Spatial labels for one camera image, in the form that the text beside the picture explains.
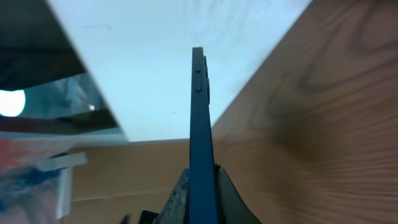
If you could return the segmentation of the blue Galaxy smartphone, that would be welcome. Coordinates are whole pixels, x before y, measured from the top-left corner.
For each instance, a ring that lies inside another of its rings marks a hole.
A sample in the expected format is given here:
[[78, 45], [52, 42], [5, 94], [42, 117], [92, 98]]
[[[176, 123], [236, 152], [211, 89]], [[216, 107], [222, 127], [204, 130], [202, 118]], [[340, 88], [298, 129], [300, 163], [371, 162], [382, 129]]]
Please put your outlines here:
[[204, 50], [192, 48], [188, 209], [190, 224], [217, 224], [218, 199]]

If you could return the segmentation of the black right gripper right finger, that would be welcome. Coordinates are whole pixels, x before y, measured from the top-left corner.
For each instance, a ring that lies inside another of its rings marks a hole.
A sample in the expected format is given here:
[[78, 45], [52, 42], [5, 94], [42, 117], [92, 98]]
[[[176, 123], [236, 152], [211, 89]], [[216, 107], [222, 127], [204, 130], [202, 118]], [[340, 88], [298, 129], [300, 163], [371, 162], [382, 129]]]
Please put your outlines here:
[[219, 219], [222, 224], [261, 224], [236, 190], [226, 170], [215, 165]]

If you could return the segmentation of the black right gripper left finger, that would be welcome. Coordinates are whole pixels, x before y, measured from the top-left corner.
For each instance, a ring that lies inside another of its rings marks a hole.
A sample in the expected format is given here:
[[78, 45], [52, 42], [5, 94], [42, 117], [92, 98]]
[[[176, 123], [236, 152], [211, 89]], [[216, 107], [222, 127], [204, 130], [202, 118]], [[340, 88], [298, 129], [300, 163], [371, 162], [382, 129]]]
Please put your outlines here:
[[189, 219], [188, 190], [188, 169], [184, 169], [153, 224], [187, 224]]

